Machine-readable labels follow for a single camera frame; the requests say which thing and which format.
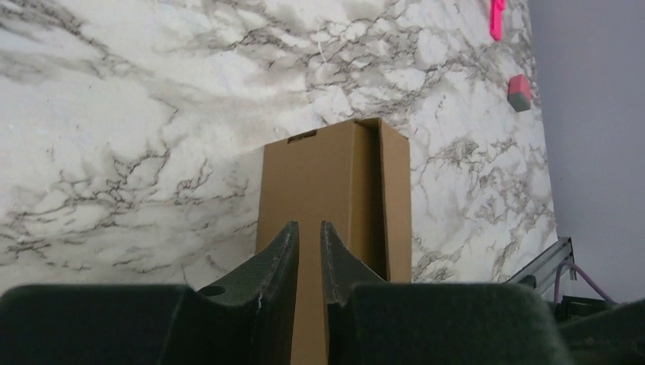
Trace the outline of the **brown cardboard box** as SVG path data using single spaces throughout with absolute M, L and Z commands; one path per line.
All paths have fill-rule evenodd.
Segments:
M 352 119 L 264 148 L 256 250 L 288 222 L 299 226 L 289 364 L 328 361 L 321 223 L 381 278 L 411 280 L 408 139 L 381 119 Z

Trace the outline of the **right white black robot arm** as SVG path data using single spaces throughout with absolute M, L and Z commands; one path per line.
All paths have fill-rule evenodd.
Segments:
M 576 364 L 643 364 L 644 301 L 564 296 L 550 305 Z

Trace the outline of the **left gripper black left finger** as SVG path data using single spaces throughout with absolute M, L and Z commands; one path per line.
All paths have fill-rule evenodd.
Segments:
M 286 364 L 298 225 L 217 281 L 34 284 L 1 298 L 3 364 Z

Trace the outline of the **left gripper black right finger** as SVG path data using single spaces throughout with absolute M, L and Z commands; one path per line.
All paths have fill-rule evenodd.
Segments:
M 384 281 L 320 228 L 330 364 L 571 364 L 546 303 L 522 284 Z

